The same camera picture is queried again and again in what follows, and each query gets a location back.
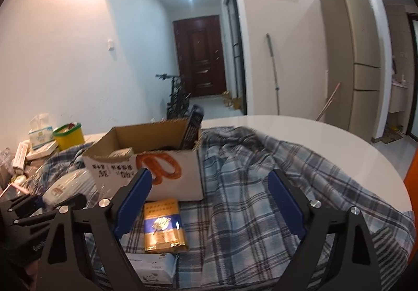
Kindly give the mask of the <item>white tissue pack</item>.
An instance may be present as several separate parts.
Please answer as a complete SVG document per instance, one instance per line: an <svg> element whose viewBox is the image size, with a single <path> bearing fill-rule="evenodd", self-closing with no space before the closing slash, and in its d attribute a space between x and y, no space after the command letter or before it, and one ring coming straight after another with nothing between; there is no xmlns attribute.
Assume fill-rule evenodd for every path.
<svg viewBox="0 0 418 291"><path fill-rule="evenodd" d="M59 178L43 194L43 202L47 210L52 210L59 203L81 193L87 202L97 200L97 188L94 178L88 169L82 168L69 172Z"/></svg>

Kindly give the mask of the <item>gold cigarette carton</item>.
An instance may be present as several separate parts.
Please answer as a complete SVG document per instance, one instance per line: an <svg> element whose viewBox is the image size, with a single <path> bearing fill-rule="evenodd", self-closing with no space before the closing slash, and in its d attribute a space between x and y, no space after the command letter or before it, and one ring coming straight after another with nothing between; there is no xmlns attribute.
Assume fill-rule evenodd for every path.
<svg viewBox="0 0 418 291"><path fill-rule="evenodd" d="M188 251L178 200L166 199L144 205L144 251L179 253Z"/></svg>

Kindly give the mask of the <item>blue baby wipes pack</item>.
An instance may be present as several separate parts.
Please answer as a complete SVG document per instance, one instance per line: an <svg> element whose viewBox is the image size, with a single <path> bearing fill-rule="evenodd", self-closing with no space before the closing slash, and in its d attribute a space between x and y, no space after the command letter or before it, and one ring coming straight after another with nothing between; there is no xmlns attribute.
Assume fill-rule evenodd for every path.
<svg viewBox="0 0 418 291"><path fill-rule="evenodd" d="M146 285L171 285L178 257L171 253L127 253L133 269Z"/></svg>

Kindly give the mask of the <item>dark blue cigarette carton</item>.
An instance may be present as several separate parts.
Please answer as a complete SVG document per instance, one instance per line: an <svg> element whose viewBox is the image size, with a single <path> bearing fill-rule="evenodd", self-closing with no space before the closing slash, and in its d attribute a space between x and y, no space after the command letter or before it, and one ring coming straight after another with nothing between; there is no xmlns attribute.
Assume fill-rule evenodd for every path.
<svg viewBox="0 0 418 291"><path fill-rule="evenodd" d="M199 129L204 118L204 110L200 105L193 105L188 118L185 132L181 140L181 150L191 150L198 141Z"/></svg>

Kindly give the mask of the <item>small white box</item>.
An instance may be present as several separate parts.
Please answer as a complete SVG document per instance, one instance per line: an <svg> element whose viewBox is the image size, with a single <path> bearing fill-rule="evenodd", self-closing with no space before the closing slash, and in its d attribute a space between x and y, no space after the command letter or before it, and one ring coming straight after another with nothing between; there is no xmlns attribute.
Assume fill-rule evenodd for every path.
<svg viewBox="0 0 418 291"><path fill-rule="evenodd" d="M132 156L134 154L133 148L117 149L108 155L109 158Z"/></svg>

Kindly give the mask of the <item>pink framed tablet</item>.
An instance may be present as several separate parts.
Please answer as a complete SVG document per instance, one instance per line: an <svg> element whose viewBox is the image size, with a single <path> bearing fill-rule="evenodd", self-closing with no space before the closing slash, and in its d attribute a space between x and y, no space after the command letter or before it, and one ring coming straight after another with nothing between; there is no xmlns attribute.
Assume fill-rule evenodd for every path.
<svg viewBox="0 0 418 291"><path fill-rule="evenodd" d="M6 189L0 195L0 202L4 202L7 200L12 200L17 197L21 197L24 195L28 195L28 191L21 187L20 185L16 185L15 183L10 183Z"/></svg>

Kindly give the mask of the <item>flat white boxes stack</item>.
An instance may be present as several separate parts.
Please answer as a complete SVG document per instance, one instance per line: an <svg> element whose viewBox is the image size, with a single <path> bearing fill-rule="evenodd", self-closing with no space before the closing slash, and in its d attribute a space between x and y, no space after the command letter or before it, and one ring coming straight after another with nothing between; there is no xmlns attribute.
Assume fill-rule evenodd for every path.
<svg viewBox="0 0 418 291"><path fill-rule="evenodd" d="M33 149L28 140L20 142L12 161L12 168L14 171L24 171L27 161L36 161L47 158L48 156L54 154L57 149L58 144L56 141L43 144L37 149Z"/></svg>

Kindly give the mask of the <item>cardboard box with pretzel print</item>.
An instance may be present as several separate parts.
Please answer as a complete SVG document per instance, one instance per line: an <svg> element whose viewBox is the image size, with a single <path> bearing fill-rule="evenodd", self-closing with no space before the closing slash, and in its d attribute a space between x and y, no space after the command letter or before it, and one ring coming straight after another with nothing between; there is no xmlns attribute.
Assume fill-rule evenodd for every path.
<svg viewBox="0 0 418 291"><path fill-rule="evenodd" d="M191 150L180 144L188 120L177 119L114 127L83 154L101 198L111 199L119 188L146 168L152 175L148 201L174 198L181 202L203 200L203 164L199 150L203 132ZM132 156L109 158L117 149L133 148Z"/></svg>

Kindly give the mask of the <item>tissue box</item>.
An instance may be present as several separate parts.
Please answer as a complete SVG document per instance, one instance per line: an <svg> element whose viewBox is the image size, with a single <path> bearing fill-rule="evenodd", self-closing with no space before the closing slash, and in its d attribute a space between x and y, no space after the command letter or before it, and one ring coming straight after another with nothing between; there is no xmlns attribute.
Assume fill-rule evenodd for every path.
<svg viewBox="0 0 418 291"><path fill-rule="evenodd" d="M33 117L30 126L28 137L32 149L39 149L54 140L53 126L50 124L48 113L41 113Z"/></svg>

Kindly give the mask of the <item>yellow bin with green rim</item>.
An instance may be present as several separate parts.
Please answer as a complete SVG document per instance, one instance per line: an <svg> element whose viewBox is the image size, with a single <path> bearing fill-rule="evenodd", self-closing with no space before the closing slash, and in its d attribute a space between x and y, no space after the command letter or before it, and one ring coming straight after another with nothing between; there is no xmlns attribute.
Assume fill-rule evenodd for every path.
<svg viewBox="0 0 418 291"><path fill-rule="evenodd" d="M55 128L53 138L57 142L60 151L85 143L82 125L79 122L71 122Z"/></svg>

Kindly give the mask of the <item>orange chair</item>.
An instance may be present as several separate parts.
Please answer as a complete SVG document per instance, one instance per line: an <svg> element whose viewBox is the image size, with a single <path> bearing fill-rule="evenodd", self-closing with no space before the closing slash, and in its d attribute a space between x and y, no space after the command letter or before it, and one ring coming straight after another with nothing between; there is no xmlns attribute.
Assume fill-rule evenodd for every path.
<svg viewBox="0 0 418 291"><path fill-rule="evenodd" d="M418 150L415 151L414 157L404 179L405 188L407 189L412 210L417 214L417 193L418 193Z"/></svg>

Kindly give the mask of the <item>black bicycle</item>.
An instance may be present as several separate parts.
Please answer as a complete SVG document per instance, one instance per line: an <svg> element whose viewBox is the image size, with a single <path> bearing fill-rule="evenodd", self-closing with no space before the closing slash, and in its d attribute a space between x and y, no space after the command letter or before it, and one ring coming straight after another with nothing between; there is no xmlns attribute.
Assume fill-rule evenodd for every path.
<svg viewBox="0 0 418 291"><path fill-rule="evenodd" d="M171 81L170 101L166 104L166 119L180 119L188 117L190 93L186 92L182 76L169 74L156 74L162 81Z"/></svg>

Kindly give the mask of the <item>dark red entrance door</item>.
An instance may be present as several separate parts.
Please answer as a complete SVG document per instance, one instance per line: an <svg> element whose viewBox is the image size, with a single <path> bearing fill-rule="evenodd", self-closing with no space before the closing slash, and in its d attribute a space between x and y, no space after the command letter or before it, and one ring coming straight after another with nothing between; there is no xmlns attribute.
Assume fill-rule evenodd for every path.
<svg viewBox="0 0 418 291"><path fill-rule="evenodd" d="M226 91L223 43L218 15L173 22L178 69L192 98Z"/></svg>

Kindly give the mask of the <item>gold refrigerator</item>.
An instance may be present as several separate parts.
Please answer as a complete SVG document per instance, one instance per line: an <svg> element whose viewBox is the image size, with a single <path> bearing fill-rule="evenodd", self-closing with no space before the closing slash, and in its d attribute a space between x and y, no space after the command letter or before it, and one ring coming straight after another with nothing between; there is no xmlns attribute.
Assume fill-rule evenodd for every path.
<svg viewBox="0 0 418 291"><path fill-rule="evenodd" d="M324 121L370 142L380 95L380 44L370 0L320 0L330 102Z"/></svg>

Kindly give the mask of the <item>black framed glass door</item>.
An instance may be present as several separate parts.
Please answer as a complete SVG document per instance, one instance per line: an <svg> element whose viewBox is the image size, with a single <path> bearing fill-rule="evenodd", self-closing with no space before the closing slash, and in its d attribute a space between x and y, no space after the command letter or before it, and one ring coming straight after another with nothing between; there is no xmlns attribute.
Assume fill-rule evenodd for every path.
<svg viewBox="0 0 418 291"><path fill-rule="evenodd" d="M247 86L245 61L243 55L242 35L237 0L225 0L230 30L230 48L233 63L234 94L233 105L237 106L243 115L247 115Z"/></svg>

